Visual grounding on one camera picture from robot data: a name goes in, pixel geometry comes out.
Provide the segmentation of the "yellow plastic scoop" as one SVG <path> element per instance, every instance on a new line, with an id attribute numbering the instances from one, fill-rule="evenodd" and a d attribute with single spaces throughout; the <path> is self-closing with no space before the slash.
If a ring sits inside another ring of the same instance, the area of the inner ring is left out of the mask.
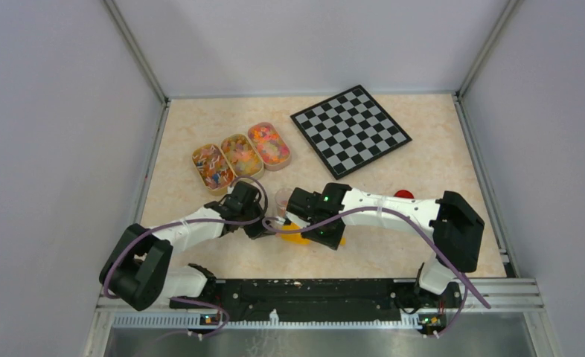
<path id="1" fill-rule="evenodd" d="M 298 229 L 299 229 L 299 227 L 294 223 L 290 223 L 288 225 L 281 227 L 282 231 L 294 231 L 294 230 L 298 230 Z M 303 238 L 300 233 L 277 234 L 277 236 L 280 237 L 284 241 L 299 244 L 299 245 L 308 245 L 311 243 L 311 241 L 309 239 Z"/>

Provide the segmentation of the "clear glass jar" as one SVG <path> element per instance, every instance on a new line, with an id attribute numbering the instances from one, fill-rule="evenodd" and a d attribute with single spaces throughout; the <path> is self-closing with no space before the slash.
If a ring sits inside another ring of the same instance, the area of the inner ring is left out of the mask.
<path id="1" fill-rule="evenodd" d="M 284 187 L 275 193 L 275 209 L 277 216 L 284 218 L 287 212 L 288 201 L 293 193 L 293 189 Z"/>

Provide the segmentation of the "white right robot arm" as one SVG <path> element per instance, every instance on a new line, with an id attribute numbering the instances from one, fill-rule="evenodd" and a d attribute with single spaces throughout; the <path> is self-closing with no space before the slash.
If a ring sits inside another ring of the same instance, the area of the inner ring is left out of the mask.
<path id="1" fill-rule="evenodd" d="M 303 238 L 336 249 L 348 226 L 371 226 L 418 235 L 432 249 L 413 286 L 415 300 L 434 306 L 453 278 L 465 279 L 478 266 L 485 221 L 454 191 L 439 199 L 404 199 L 328 183 L 322 192 L 299 187 L 284 217 Z"/>

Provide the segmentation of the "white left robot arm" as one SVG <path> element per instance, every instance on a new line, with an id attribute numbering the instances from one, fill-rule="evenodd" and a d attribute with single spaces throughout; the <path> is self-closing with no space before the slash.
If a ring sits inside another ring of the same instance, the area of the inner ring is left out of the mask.
<path id="1" fill-rule="evenodd" d="M 219 239 L 239 229 L 250 239 L 266 236 L 261 224 L 268 208 L 268 196 L 256 179 L 235 179 L 218 201 L 204 204 L 193 213 L 153 228 L 138 223 L 128 226 L 100 271 L 103 296 L 122 300 L 142 311 L 160 298 L 188 298 L 198 307 L 215 299 L 211 275 L 191 265 L 169 282 L 173 256 L 195 245 Z"/>

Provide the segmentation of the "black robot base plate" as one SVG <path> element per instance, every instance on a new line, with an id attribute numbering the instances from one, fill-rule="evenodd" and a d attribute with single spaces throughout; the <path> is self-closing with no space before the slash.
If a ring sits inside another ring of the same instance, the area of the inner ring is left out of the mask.
<path id="1" fill-rule="evenodd" d="M 441 295 L 413 279 L 227 279 L 209 283 L 197 298 L 223 308 L 231 321 L 283 322 L 399 321 L 430 309 L 454 309 L 462 294 L 451 283 Z"/>

